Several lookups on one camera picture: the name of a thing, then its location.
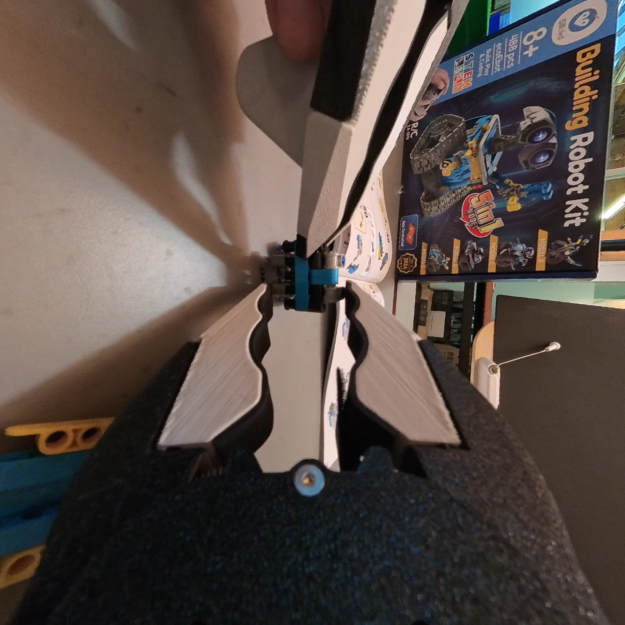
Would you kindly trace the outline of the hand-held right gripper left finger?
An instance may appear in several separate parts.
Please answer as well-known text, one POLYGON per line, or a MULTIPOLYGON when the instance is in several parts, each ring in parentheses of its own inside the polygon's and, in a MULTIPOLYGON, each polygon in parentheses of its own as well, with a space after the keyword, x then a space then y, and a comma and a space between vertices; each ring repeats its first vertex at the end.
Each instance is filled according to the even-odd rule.
POLYGON ((271 292, 259 285, 202 335, 158 441, 159 449, 260 449, 273 426, 262 360, 271 342, 271 292))

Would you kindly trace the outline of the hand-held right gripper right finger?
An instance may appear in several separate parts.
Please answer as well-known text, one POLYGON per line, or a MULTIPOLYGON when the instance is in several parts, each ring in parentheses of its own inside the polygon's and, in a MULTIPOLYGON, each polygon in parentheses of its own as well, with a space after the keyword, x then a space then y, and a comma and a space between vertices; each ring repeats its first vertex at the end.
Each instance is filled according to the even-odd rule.
POLYGON ((359 285, 345 289, 354 357, 344 403, 344 440, 353 444, 461 445, 421 340, 359 285))

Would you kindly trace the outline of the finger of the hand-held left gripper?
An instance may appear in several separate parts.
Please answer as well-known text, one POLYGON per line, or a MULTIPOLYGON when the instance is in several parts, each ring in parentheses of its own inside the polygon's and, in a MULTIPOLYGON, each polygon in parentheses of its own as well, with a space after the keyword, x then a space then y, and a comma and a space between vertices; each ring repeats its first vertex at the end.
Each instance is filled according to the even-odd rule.
MULTIPOLYGON (((449 14, 423 14, 415 32, 410 30, 408 21, 405 15, 393 15, 381 40, 376 60, 367 62, 364 67, 367 81, 362 94, 357 97, 357 110, 351 119, 356 120, 361 101, 369 89, 384 90, 387 93, 380 121, 372 138, 370 153, 374 146, 381 147, 382 140, 387 137, 391 140, 393 150, 401 130, 428 89, 451 40, 449 14)), ((356 191, 365 191, 368 186, 369 184, 364 185, 362 171, 350 199, 355 199, 356 191)), ((344 220, 345 227, 350 220, 344 220)), ((333 235, 327 243, 341 231, 333 235)))
POLYGON ((306 120, 298 213, 298 255, 309 258, 345 227, 363 190, 351 192, 362 171, 367 186, 386 164, 391 140, 372 138, 386 102, 384 90, 369 89, 356 120, 340 121, 313 105, 306 120))

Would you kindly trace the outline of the blue beam block black pins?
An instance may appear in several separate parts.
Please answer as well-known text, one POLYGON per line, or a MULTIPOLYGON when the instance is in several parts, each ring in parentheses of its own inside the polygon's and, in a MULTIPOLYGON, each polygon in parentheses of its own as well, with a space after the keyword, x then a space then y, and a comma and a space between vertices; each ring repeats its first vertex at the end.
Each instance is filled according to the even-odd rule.
POLYGON ((279 268, 274 295, 284 301, 286 310, 324 313, 329 305, 344 298, 345 288, 339 285, 344 254, 324 244, 305 257, 306 240, 300 235, 293 241, 284 241, 280 251, 285 261, 279 268))

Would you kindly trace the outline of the blue and yellow toy chassis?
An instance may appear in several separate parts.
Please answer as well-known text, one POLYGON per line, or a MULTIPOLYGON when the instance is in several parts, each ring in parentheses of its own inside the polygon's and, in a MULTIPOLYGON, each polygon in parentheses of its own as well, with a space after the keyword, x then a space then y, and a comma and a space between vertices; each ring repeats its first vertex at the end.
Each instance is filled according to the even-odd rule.
POLYGON ((22 424, 9 437, 35 449, 1 455, 1 589, 33 577, 61 501, 113 418, 22 424))

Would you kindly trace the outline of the grey desk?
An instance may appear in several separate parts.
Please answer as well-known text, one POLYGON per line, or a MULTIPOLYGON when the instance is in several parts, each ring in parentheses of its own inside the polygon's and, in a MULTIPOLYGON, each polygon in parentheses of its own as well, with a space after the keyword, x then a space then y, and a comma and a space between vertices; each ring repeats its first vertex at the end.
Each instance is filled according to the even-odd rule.
MULTIPOLYGON (((1 418, 113 418, 12 624, 415 624, 406 564, 253 449, 159 449, 201 335, 293 236, 301 167, 245 121, 265 1, 1 2, 1 418)), ((317 427, 322 339, 269 348, 317 427)))

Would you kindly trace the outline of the person's left hand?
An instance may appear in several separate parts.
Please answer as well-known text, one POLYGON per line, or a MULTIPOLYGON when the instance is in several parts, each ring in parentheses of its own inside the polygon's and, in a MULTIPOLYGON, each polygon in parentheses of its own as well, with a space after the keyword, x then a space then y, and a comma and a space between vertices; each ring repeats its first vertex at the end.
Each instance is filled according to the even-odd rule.
POLYGON ((315 60, 323 44, 331 1, 265 1, 272 36, 292 61, 315 60))

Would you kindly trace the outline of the white bar on board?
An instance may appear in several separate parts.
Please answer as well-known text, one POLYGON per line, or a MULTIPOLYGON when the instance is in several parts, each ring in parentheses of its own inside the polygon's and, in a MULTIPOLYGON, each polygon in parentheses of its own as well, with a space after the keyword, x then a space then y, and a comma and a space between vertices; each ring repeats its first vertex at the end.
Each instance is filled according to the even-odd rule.
POLYGON ((492 359, 481 357, 476 361, 474 385, 494 409, 499 407, 501 368, 492 359))

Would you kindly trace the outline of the instruction booklet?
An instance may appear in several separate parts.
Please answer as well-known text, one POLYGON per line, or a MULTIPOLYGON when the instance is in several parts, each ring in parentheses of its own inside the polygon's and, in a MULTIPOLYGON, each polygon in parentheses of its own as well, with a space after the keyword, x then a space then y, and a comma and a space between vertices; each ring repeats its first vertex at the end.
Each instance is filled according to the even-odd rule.
MULTIPOLYGON (((393 256, 393 242, 386 210, 383 175, 373 180, 356 208, 348 227, 335 239, 334 250, 343 256, 338 287, 348 283, 360 287, 374 301, 384 306, 379 283, 387 275, 393 256)), ((346 300, 332 309, 328 323, 330 348, 325 368, 321 420, 323 425, 323 464, 339 471, 336 425, 349 385, 355 357, 348 346, 350 319, 346 300)))

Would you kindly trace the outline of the dark blue toy kit box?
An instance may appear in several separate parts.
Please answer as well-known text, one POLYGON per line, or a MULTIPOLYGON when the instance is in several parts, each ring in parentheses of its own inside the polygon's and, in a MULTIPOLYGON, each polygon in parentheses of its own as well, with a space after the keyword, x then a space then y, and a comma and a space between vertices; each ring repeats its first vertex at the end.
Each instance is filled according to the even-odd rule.
POLYGON ((440 69, 406 128, 395 277, 593 279, 622 1, 559 1, 440 69))

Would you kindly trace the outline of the thin rod white tip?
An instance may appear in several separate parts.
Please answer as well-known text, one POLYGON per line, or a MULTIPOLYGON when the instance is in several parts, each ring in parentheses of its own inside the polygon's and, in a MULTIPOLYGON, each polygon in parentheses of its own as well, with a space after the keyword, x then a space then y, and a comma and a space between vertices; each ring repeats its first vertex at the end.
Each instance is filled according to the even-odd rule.
POLYGON ((529 354, 520 355, 518 357, 514 357, 512 359, 508 359, 508 360, 500 362, 500 363, 496 363, 496 366, 498 368, 501 368, 504 364, 515 363, 515 362, 518 362, 520 360, 527 359, 529 357, 533 357, 533 356, 536 356, 536 355, 552 353, 554 351, 558 351, 560 348, 561 348, 561 344, 559 342, 552 341, 545 348, 542 348, 542 349, 540 349, 538 351, 534 351, 534 352, 529 353, 529 354))

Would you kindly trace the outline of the black board wooden edge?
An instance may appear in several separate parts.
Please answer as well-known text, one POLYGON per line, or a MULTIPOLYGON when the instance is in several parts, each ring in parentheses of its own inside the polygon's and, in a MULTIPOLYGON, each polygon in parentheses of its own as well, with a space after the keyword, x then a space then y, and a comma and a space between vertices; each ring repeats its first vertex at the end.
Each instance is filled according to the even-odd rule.
POLYGON ((624 310, 500 295, 499 411, 555 496, 581 566, 624 623, 624 310))

